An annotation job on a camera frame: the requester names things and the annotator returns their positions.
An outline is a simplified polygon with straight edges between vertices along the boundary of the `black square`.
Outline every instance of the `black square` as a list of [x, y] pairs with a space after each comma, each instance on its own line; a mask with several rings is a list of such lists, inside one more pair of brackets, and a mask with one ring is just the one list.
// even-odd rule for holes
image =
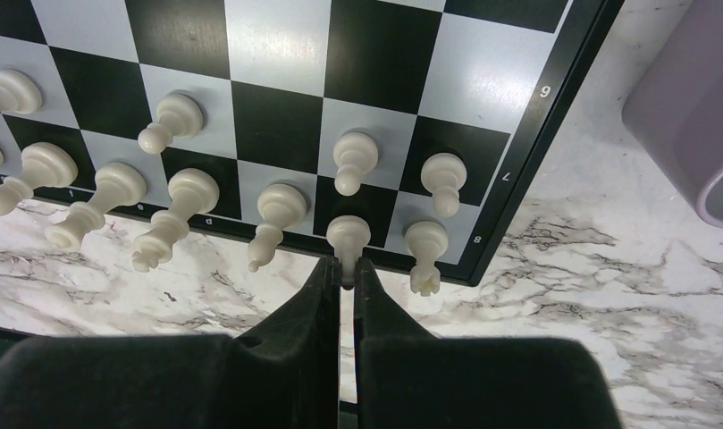
[[168, 147], [161, 153], [161, 161], [164, 163], [167, 181], [179, 170], [186, 168], [197, 168], [208, 173], [219, 185], [219, 203], [211, 214], [231, 219], [242, 218], [238, 162], [236, 160]]
[[0, 0], [0, 36], [46, 43], [38, 16], [29, 0]]
[[77, 163], [77, 179], [72, 185], [83, 189], [96, 188], [96, 168], [80, 130], [15, 116], [4, 115], [4, 118], [19, 148], [24, 149], [40, 141], [60, 147]]
[[125, 3], [141, 63], [230, 78], [224, 0]]
[[383, 248], [397, 196], [398, 192], [392, 189], [361, 185], [356, 194], [343, 197], [335, 189], [334, 179], [319, 176], [316, 180], [314, 234], [326, 236], [327, 226], [338, 216], [358, 216], [369, 224], [372, 232], [369, 244]]
[[509, 137], [504, 132], [419, 116], [408, 147], [400, 190], [432, 195], [422, 185], [422, 165], [430, 156], [448, 152], [461, 158], [467, 167], [467, 182], [459, 191], [461, 202], [479, 206]]
[[440, 18], [399, 4], [332, 1], [324, 96], [417, 113]]
[[50, 49], [80, 128], [136, 139], [152, 121], [137, 63]]
[[445, 12], [552, 33], [567, 0], [448, 0]]
[[238, 159], [316, 173], [322, 98], [232, 83]]

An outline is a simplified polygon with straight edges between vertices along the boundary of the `white marble tabletop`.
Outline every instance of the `white marble tabletop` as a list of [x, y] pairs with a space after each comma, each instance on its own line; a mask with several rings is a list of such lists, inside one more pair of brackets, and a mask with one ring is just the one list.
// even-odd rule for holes
[[[723, 427], [723, 230], [702, 223], [621, 124], [626, 95], [690, 2], [630, 0], [480, 286], [422, 298], [386, 290], [440, 336], [557, 336], [597, 358], [628, 427]], [[0, 218], [0, 326], [53, 335], [246, 331], [289, 299], [315, 258], [278, 252], [258, 273], [241, 243], [190, 234], [134, 273], [147, 226], [110, 217], [80, 253], [43, 229], [64, 208]], [[341, 397], [354, 400], [350, 292]]]

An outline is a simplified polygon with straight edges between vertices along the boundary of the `white square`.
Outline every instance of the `white square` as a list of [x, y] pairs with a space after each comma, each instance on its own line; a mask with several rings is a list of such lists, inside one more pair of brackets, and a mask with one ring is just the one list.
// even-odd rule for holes
[[404, 6], [418, 7], [428, 11], [442, 12], [445, 10], [445, 0], [380, 0], [385, 3], [401, 4]]
[[377, 144], [379, 161], [364, 176], [362, 183], [397, 190], [415, 125], [415, 114], [325, 98], [319, 139], [319, 175], [335, 177], [338, 169], [332, 157], [335, 143], [348, 132], [363, 132]]
[[316, 202], [316, 175], [307, 172], [296, 172], [271, 165], [249, 163], [238, 160], [238, 180], [240, 182], [240, 207], [242, 221], [251, 225], [259, 225], [264, 219], [258, 213], [256, 202], [267, 186], [275, 183], [291, 185], [300, 191], [306, 199], [308, 210], [306, 217], [298, 225], [285, 231], [303, 235], [314, 235], [314, 206]]
[[461, 204], [456, 214], [443, 218], [434, 212], [432, 197], [399, 192], [384, 249], [408, 255], [404, 240], [406, 229], [419, 221], [434, 221], [448, 233], [448, 250], [437, 260], [457, 265], [471, 239], [479, 214], [480, 207]]
[[227, 0], [232, 80], [322, 96], [331, 0]]
[[138, 62], [123, 0], [32, 0], [48, 45]]
[[513, 133], [553, 34], [443, 14], [419, 114]]
[[85, 146], [96, 171], [109, 163], [127, 164], [137, 170], [146, 181], [147, 192], [140, 201], [164, 207], [172, 203], [161, 156], [144, 152], [137, 140], [86, 130], [82, 130], [82, 138], [85, 139]]
[[203, 112], [203, 129], [197, 136], [175, 138], [171, 147], [236, 159], [235, 116], [232, 109], [232, 87], [229, 80], [212, 78], [141, 64], [148, 105], [156, 117], [156, 105], [174, 92], [195, 100]]
[[0, 37], [0, 70], [3, 69], [14, 69], [26, 74], [40, 88], [43, 95], [43, 105], [35, 113], [6, 112], [6, 114], [79, 128], [48, 46]]
[[16, 176], [21, 172], [21, 149], [16, 144], [11, 130], [0, 115], [0, 149], [4, 154], [4, 163], [0, 166], [0, 174]]

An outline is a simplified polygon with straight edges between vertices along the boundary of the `chessboard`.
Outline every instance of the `chessboard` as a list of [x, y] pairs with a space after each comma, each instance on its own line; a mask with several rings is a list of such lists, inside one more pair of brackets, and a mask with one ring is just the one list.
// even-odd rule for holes
[[[327, 255], [327, 226], [356, 215], [364, 254], [407, 272], [406, 228], [449, 235], [443, 280], [476, 285], [508, 228], [621, 1], [609, 0], [0, 0], [0, 70], [42, 92], [33, 114], [0, 114], [3, 177], [46, 141], [79, 173], [36, 198], [88, 201], [100, 167], [138, 170], [147, 194], [111, 213], [148, 220], [171, 204], [167, 181], [197, 168], [221, 196], [194, 231], [250, 240], [261, 191], [288, 183], [308, 201], [282, 247]], [[170, 93], [194, 99], [205, 125], [160, 155], [138, 135]], [[363, 132], [379, 147], [360, 190], [333, 185], [332, 148]], [[433, 211], [420, 174], [437, 153], [467, 168], [452, 217]]]

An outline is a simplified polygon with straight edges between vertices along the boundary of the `purple plastic bin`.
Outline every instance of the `purple plastic bin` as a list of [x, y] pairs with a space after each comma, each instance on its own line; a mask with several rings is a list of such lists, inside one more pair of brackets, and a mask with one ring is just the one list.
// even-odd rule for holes
[[695, 0], [622, 120], [701, 219], [723, 228], [723, 0]]

